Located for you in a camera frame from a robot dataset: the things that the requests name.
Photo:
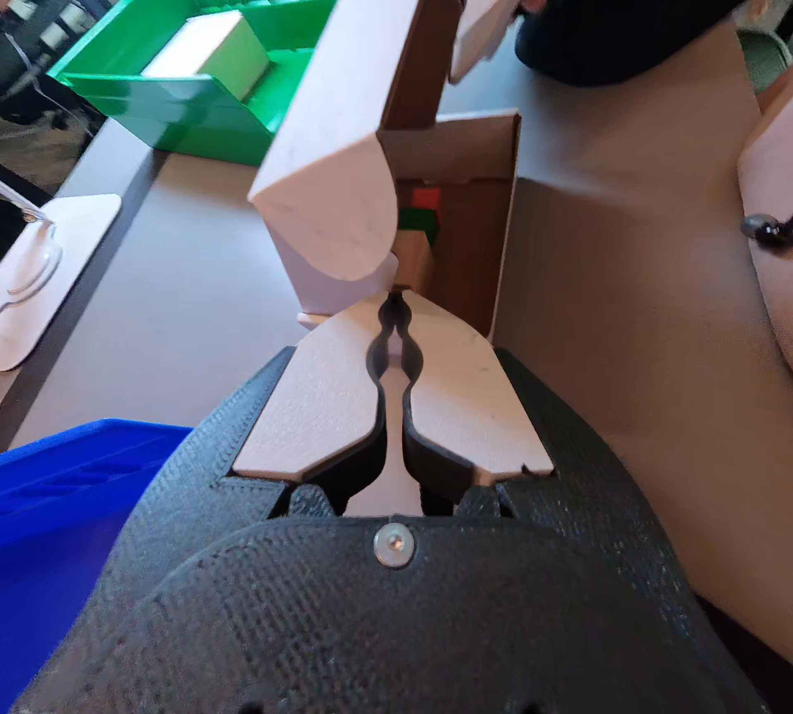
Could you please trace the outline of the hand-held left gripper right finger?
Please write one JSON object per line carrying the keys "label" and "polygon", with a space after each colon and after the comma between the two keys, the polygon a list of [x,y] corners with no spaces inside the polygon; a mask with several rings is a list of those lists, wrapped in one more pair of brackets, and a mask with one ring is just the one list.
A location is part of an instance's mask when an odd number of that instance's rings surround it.
{"label": "hand-held left gripper right finger", "polygon": [[554,465],[490,342],[413,291],[395,298],[395,324],[408,376],[403,458],[421,488],[461,503],[476,486]]}

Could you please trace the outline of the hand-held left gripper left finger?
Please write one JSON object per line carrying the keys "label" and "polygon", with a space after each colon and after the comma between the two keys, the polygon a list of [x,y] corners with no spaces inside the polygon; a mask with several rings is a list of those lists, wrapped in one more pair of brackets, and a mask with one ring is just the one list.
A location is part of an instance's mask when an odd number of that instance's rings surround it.
{"label": "hand-held left gripper left finger", "polygon": [[236,475],[317,485],[341,514],[381,474],[387,301],[378,292],[301,340],[233,462]]}

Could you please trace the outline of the white cardboard box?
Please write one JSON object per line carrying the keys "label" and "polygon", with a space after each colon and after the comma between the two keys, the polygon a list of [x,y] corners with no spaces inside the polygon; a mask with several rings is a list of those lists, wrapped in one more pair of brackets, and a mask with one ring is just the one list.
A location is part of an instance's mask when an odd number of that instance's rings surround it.
{"label": "white cardboard box", "polygon": [[188,18],[142,75],[155,79],[208,75],[244,100],[270,66],[251,25],[234,10]]}
{"label": "white cardboard box", "polygon": [[439,115],[464,2],[337,0],[248,196],[303,322],[393,284],[399,209],[429,186],[426,297],[493,338],[521,117]]}

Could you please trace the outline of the green plastic bin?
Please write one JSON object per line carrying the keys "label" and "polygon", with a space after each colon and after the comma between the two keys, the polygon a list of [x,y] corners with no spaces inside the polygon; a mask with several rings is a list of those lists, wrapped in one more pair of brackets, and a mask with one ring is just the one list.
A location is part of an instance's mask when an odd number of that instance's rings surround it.
{"label": "green plastic bin", "polygon": [[[150,147],[258,166],[337,0],[119,0],[49,70]],[[192,19],[238,12],[252,33],[220,74],[147,75]]]}

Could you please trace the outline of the person's grey sweatshirt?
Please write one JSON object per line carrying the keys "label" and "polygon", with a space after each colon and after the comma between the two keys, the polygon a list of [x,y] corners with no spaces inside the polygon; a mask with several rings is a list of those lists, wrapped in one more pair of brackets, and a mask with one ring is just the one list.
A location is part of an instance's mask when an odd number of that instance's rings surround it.
{"label": "person's grey sweatshirt", "polygon": [[761,117],[738,161],[760,292],[776,341],[792,365],[792,85],[781,76],[759,96]]}

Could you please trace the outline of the blue plastic bin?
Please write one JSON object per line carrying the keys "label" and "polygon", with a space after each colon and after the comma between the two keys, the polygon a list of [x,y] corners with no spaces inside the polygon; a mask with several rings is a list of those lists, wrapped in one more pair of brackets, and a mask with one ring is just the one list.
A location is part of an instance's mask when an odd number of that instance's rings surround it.
{"label": "blue plastic bin", "polygon": [[106,418],[2,453],[1,712],[65,638],[130,512],[191,431]]}

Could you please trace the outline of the white flat board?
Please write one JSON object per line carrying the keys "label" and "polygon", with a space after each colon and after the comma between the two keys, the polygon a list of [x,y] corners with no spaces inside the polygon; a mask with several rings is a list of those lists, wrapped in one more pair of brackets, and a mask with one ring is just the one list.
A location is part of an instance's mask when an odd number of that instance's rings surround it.
{"label": "white flat board", "polygon": [[121,209],[119,195],[57,197],[1,262],[1,370],[34,351]]}

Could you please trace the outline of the clear plastic hook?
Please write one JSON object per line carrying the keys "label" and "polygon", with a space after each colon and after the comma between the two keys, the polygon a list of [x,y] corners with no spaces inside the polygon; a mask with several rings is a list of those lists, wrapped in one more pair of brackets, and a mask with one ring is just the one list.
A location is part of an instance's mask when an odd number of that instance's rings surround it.
{"label": "clear plastic hook", "polygon": [[14,205],[28,225],[2,263],[1,312],[29,301],[53,277],[64,250],[55,240],[56,224],[43,210],[11,186],[1,183],[2,197]]}

